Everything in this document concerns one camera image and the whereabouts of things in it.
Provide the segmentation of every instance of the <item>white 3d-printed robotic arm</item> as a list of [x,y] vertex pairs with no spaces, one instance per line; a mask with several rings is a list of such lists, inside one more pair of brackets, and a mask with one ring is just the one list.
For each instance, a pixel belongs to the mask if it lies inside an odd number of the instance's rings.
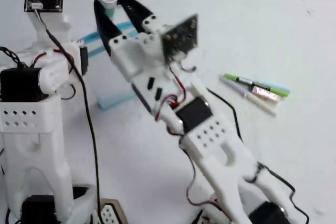
[[[183,148],[215,190],[220,207],[232,223],[252,224],[238,189],[242,180],[254,179],[259,163],[216,107],[202,81],[179,67],[187,52],[197,45],[197,16],[167,27],[135,0],[119,1],[139,32],[136,38],[122,34],[104,14],[101,3],[94,2],[98,31],[111,60],[153,117],[164,121],[169,133],[181,136]],[[218,149],[227,156],[225,165],[215,155]],[[285,210],[291,224],[298,224],[292,218],[294,205],[269,171],[261,170],[255,185]]]

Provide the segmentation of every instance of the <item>white tabletop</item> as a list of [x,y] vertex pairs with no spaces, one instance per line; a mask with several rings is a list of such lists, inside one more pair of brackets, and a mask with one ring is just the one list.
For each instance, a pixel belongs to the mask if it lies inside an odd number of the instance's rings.
[[[211,89],[236,108],[246,145],[297,189],[295,202],[311,223],[336,219],[336,0],[140,0],[163,22],[199,14],[199,48],[187,63]],[[95,30],[93,0],[64,0],[73,38]],[[35,33],[23,0],[0,0],[0,44],[30,46]],[[223,84],[224,72],[288,87],[290,96],[273,119]],[[66,155],[76,182],[95,183],[92,144],[84,104],[63,102]],[[190,163],[137,99],[102,112],[92,94],[98,139],[101,195],[120,201],[129,223],[189,223],[197,213],[185,198]],[[231,111],[221,103],[224,112]],[[206,198],[198,174],[192,197]],[[4,181],[0,179],[4,216]]]

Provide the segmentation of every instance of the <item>pen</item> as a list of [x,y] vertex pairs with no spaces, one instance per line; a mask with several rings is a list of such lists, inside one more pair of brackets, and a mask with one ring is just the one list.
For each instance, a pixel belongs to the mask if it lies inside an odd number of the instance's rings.
[[272,116],[276,116],[276,112],[269,107],[269,105],[264,102],[262,99],[256,97],[254,94],[246,90],[244,87],[237,84],[235,81],[229,80],[225,78],[224,76],[221,76],[221,81],[224,82],[226,85],[228,85],[230,88],[241,94],[244,98],[250,100],[255,105],[257,105],[259,108],[263,109],[267,113],[269,113]]
[[270,91],[274,94],[277,94],[281,97],[287,97],[289,95],[289,90],[282,90],[282,89],[279,89],[279,88],[270,87],[270,86],[264,85],[263,83],[254,82],[254,81],[251,81],[249,79],[234,76],[234,75],[229,74],[229,73],[224,74],[224,77],[229,79],[229,80],[241,82],[241,83],[244,83],[244,84],[247,84],[247,85],[250,85],[250,86],[261,87],[261,88],[266,89],[266,90],[268,90],[268,91]]

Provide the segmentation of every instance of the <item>small white cup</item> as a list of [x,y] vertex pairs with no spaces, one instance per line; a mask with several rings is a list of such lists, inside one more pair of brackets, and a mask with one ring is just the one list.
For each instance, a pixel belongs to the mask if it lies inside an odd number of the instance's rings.
[[106,15],[112,18],[114,14],[114,9],[117,6],[118,0],[100,0],[100,2],[105,7]]

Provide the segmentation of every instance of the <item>green marker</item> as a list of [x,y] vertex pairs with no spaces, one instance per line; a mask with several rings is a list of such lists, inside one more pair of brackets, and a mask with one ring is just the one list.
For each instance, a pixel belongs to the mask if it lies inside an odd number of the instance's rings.
[[257,87],[266,89],[266,90],[268,90],[268,91],[270,91],[274,94],[277,94],[281,97],[287,97],[289,95],[289,91],[276,89],[276,88],[264,85],[260,82],[254,82],[254,81],[251,81],[249,79],[245,79],[245,78],[242,78],[242,77],[239,77],[239,76],[234,76],[234,75],[229,74],[229,73],[224,74],[224,77],[229,79],[229,80],[232,80],[232,81],[236,81],[236,82],[244,83],[244,84],[247,84],[247,85],[250,85],[250,86],[257,86]]

